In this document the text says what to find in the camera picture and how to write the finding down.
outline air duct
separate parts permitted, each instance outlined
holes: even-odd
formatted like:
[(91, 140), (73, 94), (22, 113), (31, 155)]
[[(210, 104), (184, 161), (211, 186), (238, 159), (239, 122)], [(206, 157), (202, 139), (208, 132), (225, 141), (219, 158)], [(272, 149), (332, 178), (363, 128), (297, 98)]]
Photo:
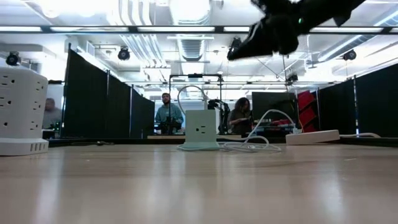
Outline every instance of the air duct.
[[(208, 26), (210, 25), (210, 2), (209, 0), (171, 0), (170, 11), (173, 22), (176, 26)], [(187, 62), (197, 62), (202, 59), (205, 52), (205, 41), (187, 40), (187, 35), (179, 35), (177, 40), (178, 50), (182, 60)], [(193, 66), (190, 63), (183, 63), (183, 73), (203, 73), (204, 64), (198, 63)]]
[[(393, 7), (393, 9), (391, 9), (388, 12), (388, 14), (389, 16), (381, 19), (379, 22), (375, 23), (374, 26), (397, 27), (398, 6)], [(375, 36), (377, 35), (356, 35), (354, 37), (348, 37), (347, 39), (338, 42), (334, 46), (318, 54), (317, 61), (309, 63), (310, 64), (321, 63), (339, 57), (340, 55), (346, 53), (347, 51), (373, 39)]]

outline black partition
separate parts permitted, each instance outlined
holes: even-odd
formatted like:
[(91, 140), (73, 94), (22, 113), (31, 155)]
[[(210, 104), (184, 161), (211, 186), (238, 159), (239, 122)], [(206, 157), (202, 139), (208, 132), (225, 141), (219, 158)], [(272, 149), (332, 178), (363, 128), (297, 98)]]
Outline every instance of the black partition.
[(361, 133), (398, 137), (398, 64), (356, 79)]
[(131, 87), (69, 50), (61, 138), (128, 138)]
[(339, 130), (340, 134), (356, 133), (354, 81), (319, 90), (320, 129)]
[(69, 50), (61, 138), (106, 137), (106, 72)]
[(109, 75), (106, 137), (129, 138), (131, 87)]
[(155, 102), (132, 89), (130, 138), (147, 138), (154, 132)]

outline electrical outlet socket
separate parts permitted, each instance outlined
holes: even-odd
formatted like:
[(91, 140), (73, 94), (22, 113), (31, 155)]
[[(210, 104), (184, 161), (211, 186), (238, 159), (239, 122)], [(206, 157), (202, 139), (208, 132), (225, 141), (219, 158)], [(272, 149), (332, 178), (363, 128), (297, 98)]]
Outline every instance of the electrical outlet socket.
[(188, 110), (185, 112), (186, 149), (219, 148), (216, 133), (215, 110)]

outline table surface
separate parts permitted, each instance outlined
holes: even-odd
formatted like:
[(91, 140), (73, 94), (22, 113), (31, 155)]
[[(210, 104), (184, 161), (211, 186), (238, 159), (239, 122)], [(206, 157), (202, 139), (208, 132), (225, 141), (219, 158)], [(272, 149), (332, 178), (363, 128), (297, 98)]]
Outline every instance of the table surface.
[(397, 223), (398, 149), (53, 148), (0, 157), (4, 224)]

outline black object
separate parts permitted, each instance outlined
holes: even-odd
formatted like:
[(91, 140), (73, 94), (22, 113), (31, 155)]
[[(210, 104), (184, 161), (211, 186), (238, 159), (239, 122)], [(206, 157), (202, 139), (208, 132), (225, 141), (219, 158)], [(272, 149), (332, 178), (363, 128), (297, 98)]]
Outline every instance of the black object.
[(241, 38), (240, 38), (240, 37), (234, 37), (234, 39), (232, 40), (231, 45), (229, 46), (228, 53), (227, 53), (227, 57), (230, 57), (230, 55), (231, 55), (236, 49), (238, 49), (238, 47), (240, 47), (241, 44), (242, 44)]
[(73, 50), (68, 61), (61, 138), (103, 138), (108, 75)]
[[(252, 113), (253, 120), (260, 120), (262, 115), (270, 109), (280, 110), (285, 112), (295, 122), (296, 126), (297, 115), (297, 102), (294, 93), (252, 93)], [(265, 119), (280, 120), (287, 119), (280, 113), (269, 113)]]
[(155, 103), (131, 89), (130, 138), (145, 139), (154, 132)]
[(343, 54), (344, 60), (354, 60), (356, 59), (356, 52), (354, 50), (350, 50), (347, 53)]
[(10, 52), (7, 56), (6, 64), (10, 66), (18, 66), (21, 62), (21, 58), (19, 57), (19, 52)]
[(297, 37), (331, 18), (341, 26), (364, 0), (252, 0), (266, 16), (251, 26), (246, 40), (227, 55), (228, 60), (286, 55), (299, 46)]
[(130, 136), (130, 91), (130, 86), (108, 72), (107, 138), (128, 138)]
[(359, 132), (398, 137), (397, 73), (395, 64), (355, 79)]
[(210, 100), (207, 105), (207, 109), (214, 110), (215, 108), (220, 111), (220, 125), (218, 126), (218, 131), (220, 134), (228, 133), (228, 116), (229, 116), (229, 106), (227, 103), (221, 100)]
[(160, 130), (162, 134), (168, 134), (169, 130), (173, 130), (174, 128), (176, 130), (180, 130), (181, 129), (181, 123), (176, 122), (176, 120), (174, 120), (174, 118), (171, 118), (172, 120), (170, 121), (170, 117), (167, 117), (167, 120), (165, 122), (160, 122), (160, 124), (158, 125), (158, 127), (156, 127), (156, 130)]
[(129, 60), (130, 52), (128, 47), (121, 47), (118, 53), (118, 59), (120, 60)]
[(340, 134), (355, 134), (354, 81), (319, 90), (320, 129), (337, 129)]

